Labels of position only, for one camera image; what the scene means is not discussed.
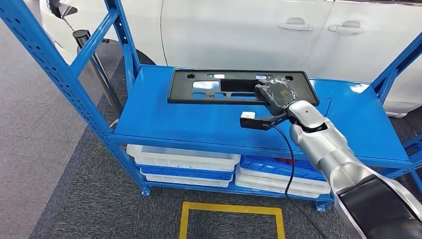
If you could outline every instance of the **gray carpet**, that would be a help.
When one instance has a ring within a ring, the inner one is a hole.
[[[112,81],[123,98],[123,61]],[[108,121],[114,120],[104,98],[99,109]],[[422,131],[411,118],[392,120],[402,140]],[[319,238],[307,219],[285,199],[169,188],[153,188],[150,196],[143,197],[89,129],[85,130],[31,238],[175,239],[179,237],[184,201],[278,207],[283,212],[286,238]],[[326,213],[317,213],[312,202],[297,202],[329,238],[357,238],[345,229],[332,207]],[[272,239],[275,236],[273,216],[192,210],[189,215],[190,239]]]

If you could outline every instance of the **white plastic tray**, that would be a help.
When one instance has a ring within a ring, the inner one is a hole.
[[[234,183],[239,187],[284,193],[289,179],[289,176],[263,173],[238,167]],[[327,182],[294,177],[288,193],[317,198],[320,194],[330,193],[330,186]]]
[[[190,185],[202,185],[211,187],[228,187],[228,183],[233,180],[233,176],[230,180],[215,180],[207,178],[191,178],[191,177],[180,177],[180,176],[168,176],[158,174],[145,174],[146,180],[153,182],[164,182],[164,183],[178,183],[178,184],[190,184]]]
[[[136,164],[231,172],[240,155],[128,144]]]

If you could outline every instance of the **blue metal shelf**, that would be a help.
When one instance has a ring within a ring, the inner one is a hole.
[[[287,144],[275,130],[241,128],[243,111],[269,116],[264,106],[168,104],[174,69],[142,66],[119,123],[110,138],[132,143],[243,155],[289,158]],[[380,167],[411,165],[396,132],[370,84],[314,79],[312,85],[325,114],[346,136],[364,163]],[[288,134],[291,123],[279,125]],[[294,145],[295,158],[305,160]]]
[[[139,168],[123,149],[122,143],[281,158],[288,158],[289,154],[283,139],[275,131],[240,128],[239,117],[242,111],[256,112],[259,117],[268,116],[269,113],[263,106],[168,104],[167,93],[174,69],[141,65],[120,0],[105,0],[105,4],[108,13],[70,67],[22,0],[0,1],[0,16],[72,107],[139,185],[142,195],[149,195],[151,186],[159,186],[284,197],[279,193],[237,187],[233,182],[227,188],[215,188],[145,181]],[[127,90],[130,93],[114,132],[78,81],[83,66],[111,25],[124,53]],[[368,165],[388,167],[382,173],[389,177],[397,177],[422,166],[422,152],[407,157],[382,108],[382,102],[394,79],[421,53],[422,33],[372,84],[312,80],[320,98],[320,112],[325,114],[332,99],[327,116],[348,138],[349,146],[359,159]],[[289,127],[289,122],[280,125],[284,132],[288,132]],[[296,146],[294,154],[297,159],[306,159]],[[318,211],[323,211],[333,202],[330,195],[321,195],[316,199],[291,197],[316,201]]]

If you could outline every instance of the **white car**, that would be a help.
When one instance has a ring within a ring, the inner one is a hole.
[[[418,4],[325,0],[121,0],[138,51],[157,65],[303,70],[311,78],[372,82],[421,32]],[[104,0],[41,0],[42,24],[67,63],[74,30],[96,29]],[[113,28],[106,39],[117,40]],[[422,106],[422,57],[384,104],[403,117]]]

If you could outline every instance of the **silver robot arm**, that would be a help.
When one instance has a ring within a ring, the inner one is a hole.
[[[290,135],[331,186],[334,206],[366,239],[422,239],[422,206],[400,183],[365,166],[309,102],[290,104]]]

